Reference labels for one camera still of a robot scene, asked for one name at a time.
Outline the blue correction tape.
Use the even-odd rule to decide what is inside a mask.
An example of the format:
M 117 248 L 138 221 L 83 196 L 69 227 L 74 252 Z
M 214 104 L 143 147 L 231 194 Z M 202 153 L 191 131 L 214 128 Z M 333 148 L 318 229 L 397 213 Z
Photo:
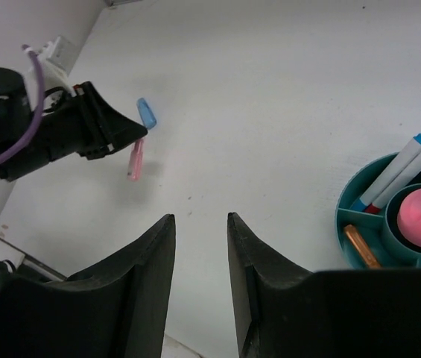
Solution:
M 139 98 L 136 102 L 136 106 L 137 106 L 142 124 L 148 130 L 155 128 L 157 124 L 157 120 L 149 104 L 146 102 L 146 100 L 144 98 Z

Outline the orange correction tape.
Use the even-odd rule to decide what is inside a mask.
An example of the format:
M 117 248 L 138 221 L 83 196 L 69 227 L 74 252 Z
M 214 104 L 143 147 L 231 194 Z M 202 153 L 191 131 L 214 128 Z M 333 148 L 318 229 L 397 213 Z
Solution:
M 354 249 L 358 252 L 366 267 L 369 269 L 380 269 L 382 267 L 369 245 L 354 225 L 348 224 L 345 226 L 344 233 Z

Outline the pink correction tape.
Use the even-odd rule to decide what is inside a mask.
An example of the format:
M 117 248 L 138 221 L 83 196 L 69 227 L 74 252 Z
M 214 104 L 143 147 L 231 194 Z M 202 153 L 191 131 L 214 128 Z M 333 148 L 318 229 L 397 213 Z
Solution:
M 142 161 L 144 154 L 144 140 L 137 140 L 133 149 L 130 153 L 130 159 L 127 168 L 127 179 L 131 181 L 137 181 L 140 178 L 142 172 Z

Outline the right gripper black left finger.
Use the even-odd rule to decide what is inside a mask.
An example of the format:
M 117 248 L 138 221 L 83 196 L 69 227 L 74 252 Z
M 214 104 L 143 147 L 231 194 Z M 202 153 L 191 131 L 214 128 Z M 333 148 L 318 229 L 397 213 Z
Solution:
M 176 248 L 173 215 L 64 281 L 0 261 L 0 357 L 159 357 Z

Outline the red capped marker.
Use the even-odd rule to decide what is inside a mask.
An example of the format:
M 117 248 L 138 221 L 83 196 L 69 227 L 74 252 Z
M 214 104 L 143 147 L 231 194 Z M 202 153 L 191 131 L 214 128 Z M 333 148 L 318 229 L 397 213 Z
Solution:
M 389 200 L 421 172 L 421 152 L 393 179 L 364 212 L 379 213 Z

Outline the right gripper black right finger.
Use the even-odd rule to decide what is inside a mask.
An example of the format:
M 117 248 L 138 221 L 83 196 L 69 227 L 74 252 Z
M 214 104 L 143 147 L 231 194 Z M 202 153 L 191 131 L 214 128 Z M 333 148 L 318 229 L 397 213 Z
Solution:
M 310 272 L 227 218 L 240 357 L 421 357 L 421 268 Z

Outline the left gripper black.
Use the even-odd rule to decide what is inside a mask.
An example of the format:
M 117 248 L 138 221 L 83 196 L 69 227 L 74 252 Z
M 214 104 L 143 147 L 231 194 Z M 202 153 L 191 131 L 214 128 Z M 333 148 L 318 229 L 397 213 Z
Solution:
M 12 182 L 51 162 L 78 153 L 88 160 L 115 154 L 148 135 L 148 129 L 113 109 L 87 81 L 74 86 L 76 101 L 62 87 L 45 91 L 60 95 L 47 106 L 28 145 L 0 164 L 0 178 Z M 0 67 L 0 154 L 29 129 L 31 109 L 24 78 Z

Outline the blue capped marker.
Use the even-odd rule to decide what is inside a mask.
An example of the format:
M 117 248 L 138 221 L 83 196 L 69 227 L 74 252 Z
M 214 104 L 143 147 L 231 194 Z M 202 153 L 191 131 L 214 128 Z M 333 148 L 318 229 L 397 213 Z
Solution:
M 409 140 L 405 147 L 355 201 L 351 209 L 359 212 L 364 211 L 420 152 L 421 133 Z

